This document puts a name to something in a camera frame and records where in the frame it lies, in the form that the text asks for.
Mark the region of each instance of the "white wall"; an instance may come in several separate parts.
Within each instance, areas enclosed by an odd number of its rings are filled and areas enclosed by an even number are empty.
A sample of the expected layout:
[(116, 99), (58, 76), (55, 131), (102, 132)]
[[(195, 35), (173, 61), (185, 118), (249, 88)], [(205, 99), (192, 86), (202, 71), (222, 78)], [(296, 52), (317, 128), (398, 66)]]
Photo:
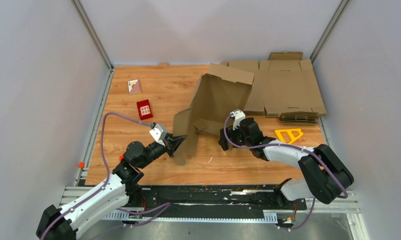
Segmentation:
[(82, 0), (115, 65), (309, 57), (340, 0)]
[(315, 71), (370, 239), (401, 239), (401, 0), (353, 0)]
[(107, 74), (69, 0), (0, 0), (0, 240), (74, 181)]

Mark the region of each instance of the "white robotic arm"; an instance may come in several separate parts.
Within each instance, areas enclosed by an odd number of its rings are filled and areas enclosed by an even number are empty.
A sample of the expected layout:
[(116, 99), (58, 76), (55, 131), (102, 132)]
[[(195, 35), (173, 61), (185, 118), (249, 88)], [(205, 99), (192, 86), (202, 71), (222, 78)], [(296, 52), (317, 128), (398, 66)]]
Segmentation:
[(135, 204), (141, 197), (139, 170), (167, 153), (173, 157), (187, 136), (173, 136), (161, 124), (154, 124), (149, 133), (154, 142), (144, 147), (139, 141), (130, 143), (121, 162), (103, 182), (61, 208), (46, 208), (36, 235), (41, 240), (76, 240), (92, 225), (115, 209)]
[(234, 119), (233, 125), (221, 129), (218, 142), (224, 151), (229, 149), (230, 142), (234, 147), (249, 149), (257, 158), (301, 169), (304, 178), (287, 179), (279, 186), (278, 191), (286, 200), (317, 198), (329, 204), (341, 194), (342, 189), (354, 182), (351, 173), (329, 146), (296, 146), (264, 136), (254, 119), (246, 118), (241, 110), (233, 111), (229, 117)]

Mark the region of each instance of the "cardboard box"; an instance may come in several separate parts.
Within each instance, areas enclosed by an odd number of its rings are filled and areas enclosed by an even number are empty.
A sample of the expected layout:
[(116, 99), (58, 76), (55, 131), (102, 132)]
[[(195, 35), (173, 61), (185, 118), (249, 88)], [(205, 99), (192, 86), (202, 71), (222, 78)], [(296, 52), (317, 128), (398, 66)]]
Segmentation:
[(172, 133), (187, 135), (174, 153), (176, 164), (184, 165), (186, 155), (195, 155), (199, 134), (220, 136), (229, 113), (245, 107), (253, 81), (253, 72), (227, 66), (226, 62), (209, 65), (208, 73), (197, 81), (190, 107), (174, 116)]
[[(230, 61), (230, 67), (254, 73), (252, 92), (243, 111), (298, 124), (311, 124), (325, 115), (313, 65), (302, 56), (302, 52), (272, 52), (268, 60), (260, 61), (259, 68), (256, 60)], [(308, 121), (302, 116), (309, 116)]]

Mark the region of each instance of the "wood-grain tabletop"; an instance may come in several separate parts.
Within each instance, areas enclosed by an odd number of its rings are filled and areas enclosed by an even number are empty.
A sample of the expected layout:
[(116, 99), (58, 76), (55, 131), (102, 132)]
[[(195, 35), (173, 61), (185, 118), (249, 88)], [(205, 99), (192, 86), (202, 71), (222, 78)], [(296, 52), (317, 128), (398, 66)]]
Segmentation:
[[(208, 65), (118, 66), (112, 78), (103, 113), (117, 112), (139, 119), (136, 102), (148, 99), (153, 118), (147, 123), (164, 124), (173, 132), (173, 116), (190, 105), (199, 77), (208, 71)], [(130, 95), (128, 81), (139, 79), (141, 94)], [(264, 135), (275, 137), (274, 130), (301, 128), (304, 135), (294, 144), (316, 147), (324, 142), (318, 125), (282, 125), (276, 118), (254, 116)], [(145, 146), (154, 140), (149, 128), (110, 115), (106, 119), (104, 153), (112, 171), (119, 163), (129, 143), (142, 142)], [(100, 183), (106, 177), (100, 150), (100, 131), (89, 165), (87, 185)], [(155, 160), (141, 170), (141, 185), (177, 184), (277, 184), (287, 178), (301, 178), (299, 169), (279, 162), (255, 158), (247, 149), (223, 151), (218, 139), (200, 135), (197, 152), (188, 157), (186, 165), (178, 166), (168, 155)]]

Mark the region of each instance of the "stack of flattened cardboard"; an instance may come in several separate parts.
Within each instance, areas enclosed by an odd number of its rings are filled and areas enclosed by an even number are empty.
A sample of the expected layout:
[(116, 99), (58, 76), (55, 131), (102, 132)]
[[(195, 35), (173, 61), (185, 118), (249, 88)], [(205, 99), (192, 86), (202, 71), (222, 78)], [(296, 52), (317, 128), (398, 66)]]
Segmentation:
[(187, 135), (174, 153), (176, 164), (184, 165), (186, 154), (195, 155), (199, 134), (220, 136), (230, 112), (245, 107), (253, 81), (253, 72), (223, 64), (209, 65), (208, 73), (197, 81), (190, 107), (174, 116), (172, 133)]
[(254, 73), (243, 111), (279, 118), (284, 124), (316, 124), (326, 109), (311, 60), (302, 52), (273, 52), (269, 60), (232, 60), (229, 66)]

